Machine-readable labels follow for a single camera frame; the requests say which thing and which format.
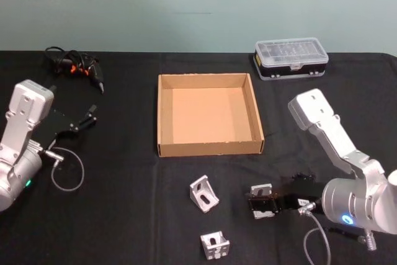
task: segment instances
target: black tablecloth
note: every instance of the black tablecloth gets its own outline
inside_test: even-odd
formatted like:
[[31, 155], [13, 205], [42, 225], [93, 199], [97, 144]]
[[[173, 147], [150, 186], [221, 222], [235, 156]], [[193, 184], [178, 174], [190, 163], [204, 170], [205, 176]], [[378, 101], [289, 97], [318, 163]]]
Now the black tablecloth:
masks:
[[[79, 118], [91, 104], [97, 125], [61, 145], [83, 159], [86, 180], [74, 193], [56, 189], [46, 161], [33, 183], [0, 214], [0, 264], [308, 264], [302, 247], [313, 227], [285, 212], [254, 220], [244, 194], [250, 186], [298, 172], [319, 181], [344, 177], [318, 141], [299, 130], [287, 103], [320, 88], [356, 147], [378, 159], [387, 174], [397, 150], [397, 59], [384, 54], [330, 54], [322, 78], [263, 82], [248, 54], [96, 53], [105, 73], [105, 95], [85, 78], [54, 78], [39, 52], [0, 52], [0, 112], [15, 83], [26, 78], [55, 84], [54, 107]], [[261, 155], [158, 158], [156, 103], [159, 73], [251, 73], [265, 133]], [[0, 120], [1, 131], [5, 127]], [[189, 199], [189, 184], [206, 174], [220, 204], [203, 214]], [[78, 168], [57, 173], [78, 182]], [[323, 225], [330, 221], [319, 218]], [[207, 261], [200, 235], [221, 230], [230, 253]], [[397, 237], [375, 233], [378, 250], [329, 235], [332, 264], [395, 264]], [[324, 264], [320, 235], [308, 242]]]

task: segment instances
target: silver bracket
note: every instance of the silver bracket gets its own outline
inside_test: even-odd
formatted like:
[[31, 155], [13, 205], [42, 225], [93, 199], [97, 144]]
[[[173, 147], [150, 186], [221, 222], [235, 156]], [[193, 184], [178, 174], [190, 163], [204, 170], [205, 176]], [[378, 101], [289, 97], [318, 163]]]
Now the silver bracket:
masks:
[[[251, 195], [261, 196], [261, 195], [271, 195], [272, 194], [272, 184], [261, 184], [260, 186], [251, 186]], [[264, 217], [273, 217], [275, 214], [271, 211], [252, 211], [254, 218], [256, 220]]]
[[219, 203], [219, 199], [208, 182], [207, 175], [204, 175], [190, 185], [190, 198], [204, 213], [207, 213]]
[[221, 231], [202, 235], [200, 238], [207, 260], [220, 259], [229, 253], [230, 241], [223, 237]]

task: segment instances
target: cardboard box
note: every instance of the cardboard box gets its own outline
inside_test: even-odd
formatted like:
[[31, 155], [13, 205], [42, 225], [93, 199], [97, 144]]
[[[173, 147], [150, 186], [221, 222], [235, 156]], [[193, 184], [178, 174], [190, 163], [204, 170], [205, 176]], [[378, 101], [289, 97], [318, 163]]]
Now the cardboard box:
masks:
[[159, 75], [159, 156], [261, 153], [263, 145], [249, 74]]

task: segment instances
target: gray wall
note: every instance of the gray wall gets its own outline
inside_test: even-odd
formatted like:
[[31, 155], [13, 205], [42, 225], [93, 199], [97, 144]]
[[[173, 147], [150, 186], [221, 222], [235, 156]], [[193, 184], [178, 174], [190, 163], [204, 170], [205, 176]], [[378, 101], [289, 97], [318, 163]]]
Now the gray wall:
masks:
[[251, 52], [311, 36], [395, 55], [397, 0], [0, 0], [0, 50]]

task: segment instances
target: power cord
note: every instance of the power cord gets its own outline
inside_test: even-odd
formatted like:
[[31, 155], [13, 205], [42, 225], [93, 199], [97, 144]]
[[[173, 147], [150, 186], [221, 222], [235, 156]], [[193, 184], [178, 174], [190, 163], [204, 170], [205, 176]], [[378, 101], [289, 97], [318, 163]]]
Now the power cord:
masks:
[[305, 250], [306, 258], [308, 259], [308, 261], [309, 261], [309, 263], [311, 265], [314, 265], [313, 260], [310, 258], [306, 242], [307, 242], [308, 237], [310, 236], [310, 234], [312, 234], [314, 231], [320, 231], [321, 235], [324, 238], [325, 247], [327, 249], [327, 265], [331, 265], [331, 249], [329, 247], [328, 238], [327, 238], [327, 235], [325, 234], [324, 229], [322, 228], [322, 226], [321, 226], [320, 222], [318, 221], [318, 219], [311, 212], [306, 212], [304, 214], [306, 216], [312, 218], [314, 220], [314, 222], [317, 224], [317, 227], [318, 227], [318, 228], [311, 229], [308, 233], [306, 233], [306, 235], [305, 235], [305, 237], [303, 239], [303, 249]]
[[58, 166], [58, 164], [54, 164], [54, 166], [53, 166], [53, 168], [52, 168], [52, 170], [51, 170], [51, 180], [52, 180], [52, 183], [54, 183], [54, 186], [56, 186], [56, 188], [58, 188], [58, 189], [60, 189], [61, 191], [64, 191], [64, 192], [73, 192], [73, 191], [79, 189], [79, 188], [82, 186], [83, 182], [84, 182], [84, 175], [85, 175], [85, 173], [84, 173], [84, 164], [83, 164], [83, 162], [81, 161], [80, 157], [79, 157], [76, 153], [74, 153], [73, 151], [71, 151], [71, 150], [69, 150], [69, 149], [66, 149], [66, 148], [63, 148], [63, 147], [53, 147], [53, 149], [68, 152], [68, 153], [74, 155], [74, 157], [77, 158], [77, 160], [78, 160], [79, 163], [80, 163], [80, 167], [81, 167], [81, 180], [80, 180], [79, 184], [78, 184], [76, 187], [72, 188], [72, 189], [65, 189], [64, 187], [61, 187], [61, 186], [55, 181], [55, 178], [54, 178], [55, 169], [56, 169], [56, 167]]
[[88, 76], [101, 93], [104, 93], [104, 76], [98, 58], [87, 53], [80, 53], [77, 50], [65, 51], [54, 46], [46, 48], [44, 55], [56, 74]]

